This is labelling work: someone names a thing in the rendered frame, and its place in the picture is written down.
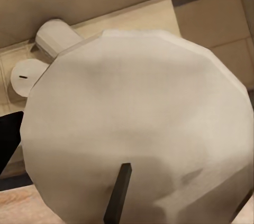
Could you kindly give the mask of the pillar candle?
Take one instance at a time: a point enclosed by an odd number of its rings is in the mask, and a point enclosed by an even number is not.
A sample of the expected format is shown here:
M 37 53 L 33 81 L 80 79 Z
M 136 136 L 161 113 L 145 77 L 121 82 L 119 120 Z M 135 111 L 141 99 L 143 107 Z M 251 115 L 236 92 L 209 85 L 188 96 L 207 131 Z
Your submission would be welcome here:
M 60 51 L 83 40 L 64 20 L 57 18 L 45 22 L 35 37 L 37 47 L 52 61 Z
M 50 63 L 27 58 L 18 62 L 11 72 L 11 84 L 22 97 L 28 98 L 33 85 L 49 67 Z
M 247 88 L 161 29 L 104 30 L 29 91 L 25 169 L 66 224 L 231 224 L 254 194 Z

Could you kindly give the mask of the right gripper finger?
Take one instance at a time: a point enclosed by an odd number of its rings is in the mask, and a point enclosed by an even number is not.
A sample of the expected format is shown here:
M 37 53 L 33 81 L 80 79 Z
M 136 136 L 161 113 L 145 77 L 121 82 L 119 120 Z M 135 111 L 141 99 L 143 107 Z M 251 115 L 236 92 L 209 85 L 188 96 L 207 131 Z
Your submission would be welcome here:
M 0 117 L 0 174 L 21 142 L 20 127 L 24 112 Z

